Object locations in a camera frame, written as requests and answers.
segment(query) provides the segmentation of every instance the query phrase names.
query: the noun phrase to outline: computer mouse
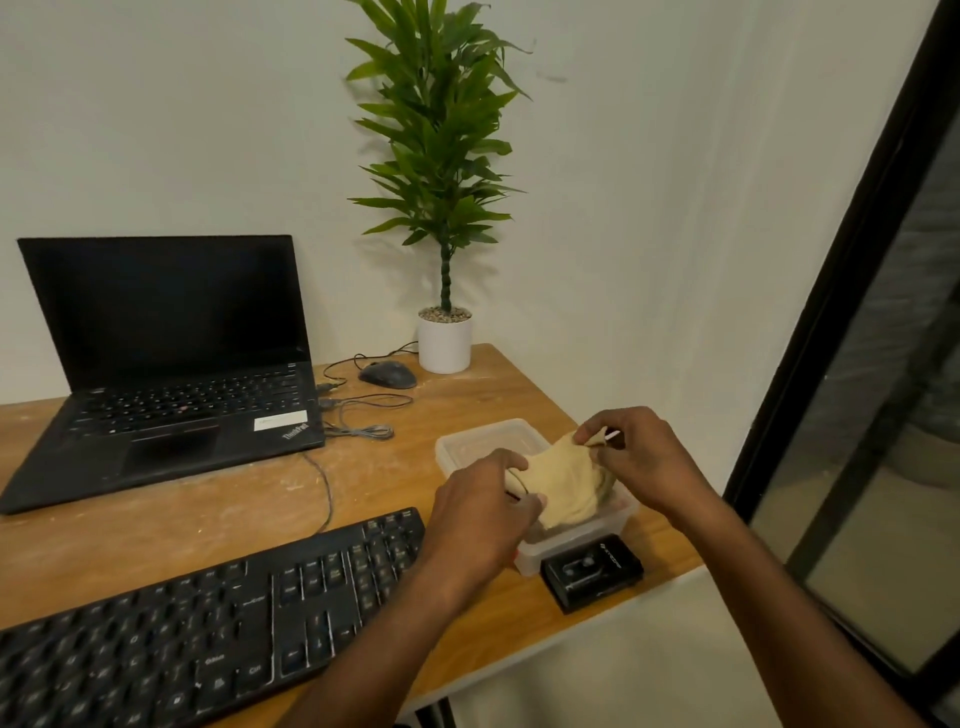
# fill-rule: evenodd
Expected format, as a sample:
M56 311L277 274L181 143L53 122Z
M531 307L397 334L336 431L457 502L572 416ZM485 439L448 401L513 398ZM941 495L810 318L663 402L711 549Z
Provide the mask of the computer mouse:
M360 370L360 380L389 389L410 389L417 386L417 378L398 361L378 361Z

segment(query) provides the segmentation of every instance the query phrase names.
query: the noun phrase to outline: plant stem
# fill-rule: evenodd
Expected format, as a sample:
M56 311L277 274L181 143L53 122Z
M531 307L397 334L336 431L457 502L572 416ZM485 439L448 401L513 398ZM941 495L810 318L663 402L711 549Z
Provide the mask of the plant stem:
M441 235L440 243L440 308L444 313L452 310L450 305L450 259L453 257L453 248L447 242L446 235Z

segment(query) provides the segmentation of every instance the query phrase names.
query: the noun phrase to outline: clear plastic container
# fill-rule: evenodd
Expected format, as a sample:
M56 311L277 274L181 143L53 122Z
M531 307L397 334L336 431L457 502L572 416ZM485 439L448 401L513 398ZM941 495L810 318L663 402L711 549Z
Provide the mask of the clear plastic container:
M536 455L549 447L550 443L526 420L505 420L438 438L437 465L444 475L450 475L497 448L511 449L521 455ZM622 483L614 483L610 497L597 509L593 518L549 530L544 530L538 522L534 523L516 550L516 568L524 576L533 576L540 571L540 561L547 556L608 533L619 534L627 519L638 508L639 503L630 491Z

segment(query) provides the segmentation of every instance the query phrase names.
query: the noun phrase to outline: left hand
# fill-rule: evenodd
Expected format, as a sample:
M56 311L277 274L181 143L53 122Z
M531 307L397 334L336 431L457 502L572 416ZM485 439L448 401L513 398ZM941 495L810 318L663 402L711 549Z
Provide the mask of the left hand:
M450 590L460 609L509 563L543 510L545 496L507 495L508 468L526 470L526 458L497 449L437 489L417 565Z

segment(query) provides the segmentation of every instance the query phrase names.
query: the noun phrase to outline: laptop sticker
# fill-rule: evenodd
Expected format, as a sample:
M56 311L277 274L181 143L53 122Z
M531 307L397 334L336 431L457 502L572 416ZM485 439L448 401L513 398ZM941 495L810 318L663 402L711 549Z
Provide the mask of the laptop sticker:
M284 412L279 415L270 415L269 417L258 417L253 421L253 431L259 432L261 429L273 429L274 427L286 427L287 425L299 425L306 422L306 410L300 409L296 412Z

